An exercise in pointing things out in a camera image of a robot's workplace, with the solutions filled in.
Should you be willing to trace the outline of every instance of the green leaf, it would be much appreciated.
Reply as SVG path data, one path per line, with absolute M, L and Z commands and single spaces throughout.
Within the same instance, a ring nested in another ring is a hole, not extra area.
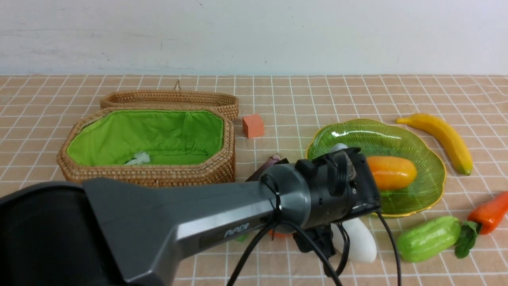
M 459 234 L 459 239 L 455 242 L 455 257 L 462 259 L 469 255 L 469 251 L 474 247 L 480 227 L 472 221 L 465 221 Z

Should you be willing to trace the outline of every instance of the orange carrot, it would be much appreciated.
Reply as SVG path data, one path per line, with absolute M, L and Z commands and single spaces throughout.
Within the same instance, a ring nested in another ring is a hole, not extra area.
M 481 225 L 480 234 L 487 235 L 496 229 L 507 212 L 508 191 L 505 191 L 474 209 L 467 220 Z

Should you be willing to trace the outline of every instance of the robotic arm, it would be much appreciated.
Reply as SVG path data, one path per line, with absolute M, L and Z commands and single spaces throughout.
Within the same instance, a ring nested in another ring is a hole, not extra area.
M 377 212 L 359 151 L 274 165 L 245 183 L 152 189 L 97 178 L 24 188 L 0 198 L 1 284 L 170 286 L 181 260 L 266 227 L 275 212 L 306 231 Z

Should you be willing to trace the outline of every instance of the yellow banana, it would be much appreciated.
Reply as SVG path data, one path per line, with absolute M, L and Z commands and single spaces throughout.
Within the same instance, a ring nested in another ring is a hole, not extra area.
M 446 151 L 453 168 L 460 174 L 471 175 L 473 160 L 466 143 L 444 120 L 425 113 L 415 113 L 409 117 L 397 118 L 395 122 L 423 130 L 434 136 Z

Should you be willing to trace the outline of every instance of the white wall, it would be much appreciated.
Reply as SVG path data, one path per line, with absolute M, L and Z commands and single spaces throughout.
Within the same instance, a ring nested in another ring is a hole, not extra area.
M 507 11 L 506 0 L 0 0 L 0 73 L 508 74 Z

